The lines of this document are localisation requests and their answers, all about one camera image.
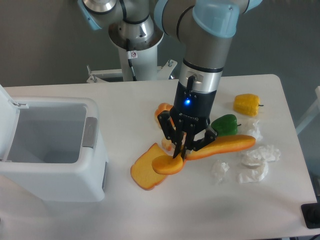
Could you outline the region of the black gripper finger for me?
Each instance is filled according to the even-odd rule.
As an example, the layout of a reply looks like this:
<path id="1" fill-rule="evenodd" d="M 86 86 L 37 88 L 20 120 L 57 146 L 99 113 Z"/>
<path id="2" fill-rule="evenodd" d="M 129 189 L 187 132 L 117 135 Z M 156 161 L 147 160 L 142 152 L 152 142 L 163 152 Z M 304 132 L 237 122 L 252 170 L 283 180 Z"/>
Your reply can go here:
<path id="1" fill-rule="evenodd" d="M 209 125 L 205 129 L 203 138 L 195 140 L 196 136 L 196 126 L 194 124 L 190 125 L 189 131 L 186 132 L 184 145 L 181 150 L 181 157 L 184 161 L 190 151 L 199 151 L 208 144 L 214 142 L 218 136 L 218 133 Z"/>
<path id="2" fill-rule="evenodd" d="M 183 126 L 184 126 L 184 117 L 182 113 L 177 113 L 173 112 L 173 122 L 174 126 L 172 125 L 171 122 L 171 115 L 170 111 L 163 111 L 158 115 L 158 121 L 160 123 L 161 129 L 163 131 L 164 136 L 168 139 L 171 140 L 175 144 L 175 149 L 172 158 L 176 158 L 178 154 L 181 156 L 181 151 L 183 148 L 183 137 L 184 137 L 184 131 L 183 131 Z"/>

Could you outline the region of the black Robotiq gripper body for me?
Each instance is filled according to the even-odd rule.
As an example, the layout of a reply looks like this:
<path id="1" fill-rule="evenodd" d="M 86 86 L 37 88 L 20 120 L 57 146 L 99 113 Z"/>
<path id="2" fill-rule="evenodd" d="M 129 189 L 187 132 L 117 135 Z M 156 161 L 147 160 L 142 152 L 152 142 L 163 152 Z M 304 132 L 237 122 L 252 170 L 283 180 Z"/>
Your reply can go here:
<path id="1" fill-rule="evenodd" d="M 216 96 L 216 91 L 203 93 L 189 91 L 180 82 L 177 84 L 170 117 L 175 126 L 182 121 L 182 129 L 187 130 L 194 125 L 196 130 L 204 130 L 210 124 L 210 113 Z"/>

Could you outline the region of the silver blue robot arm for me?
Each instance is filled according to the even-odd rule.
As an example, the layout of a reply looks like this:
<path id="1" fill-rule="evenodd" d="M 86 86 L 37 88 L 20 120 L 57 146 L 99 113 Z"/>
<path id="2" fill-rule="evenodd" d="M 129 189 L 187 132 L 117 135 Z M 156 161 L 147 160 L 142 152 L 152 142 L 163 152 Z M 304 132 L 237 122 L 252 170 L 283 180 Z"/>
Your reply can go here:
<path id="1" fill-rule="evenodd" d="M 80 0 L 94 30 L 106 28 L 124 81 L 157 79 L 157 47 L 165 35 L 185 46 L 171 110 L 158 115 L 174 155 L 185 159 L 217 138 L 210 113 L 239 16 L 258 0 Z"/>

